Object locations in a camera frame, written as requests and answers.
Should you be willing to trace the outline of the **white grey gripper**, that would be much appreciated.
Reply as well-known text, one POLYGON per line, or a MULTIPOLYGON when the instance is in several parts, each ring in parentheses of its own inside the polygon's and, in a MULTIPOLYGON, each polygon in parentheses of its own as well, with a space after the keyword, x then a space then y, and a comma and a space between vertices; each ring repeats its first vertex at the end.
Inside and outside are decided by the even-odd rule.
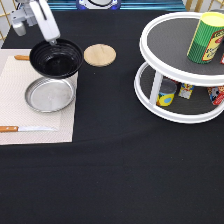
POLYGON ((44 39, 55 44, 60 31, 46 0, 16 0, 18 7, 10 14, 11 25, 18 36, 26 34, 24 22, 38 25, 44 39))

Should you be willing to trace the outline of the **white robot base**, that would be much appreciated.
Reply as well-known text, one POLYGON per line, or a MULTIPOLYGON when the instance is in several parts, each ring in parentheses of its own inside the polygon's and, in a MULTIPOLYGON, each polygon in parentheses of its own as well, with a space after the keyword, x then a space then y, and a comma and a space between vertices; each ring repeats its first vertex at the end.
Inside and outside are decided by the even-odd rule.
POLYGON ((119 9, 121 0, 76 0, 76 7, 84 9, 119 9))

